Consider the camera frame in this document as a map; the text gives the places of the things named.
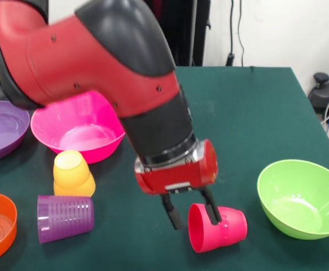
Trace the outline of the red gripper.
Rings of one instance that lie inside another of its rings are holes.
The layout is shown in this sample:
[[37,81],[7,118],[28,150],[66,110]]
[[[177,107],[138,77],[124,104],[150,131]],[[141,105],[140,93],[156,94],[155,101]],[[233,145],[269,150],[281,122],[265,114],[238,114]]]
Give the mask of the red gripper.
[[183,229],[178,209],[168,193],[201,188],[205,209],[212,225],[218,225],[222,217],[207,185],[213,184],[218,175],[217,155],[210,140],[197,143],[196,148],[175,163],[158,168],[144,166],[139,158],[134,162],[134,174],[139,187],[146,194],[160,195],[163,207],[175,230]]

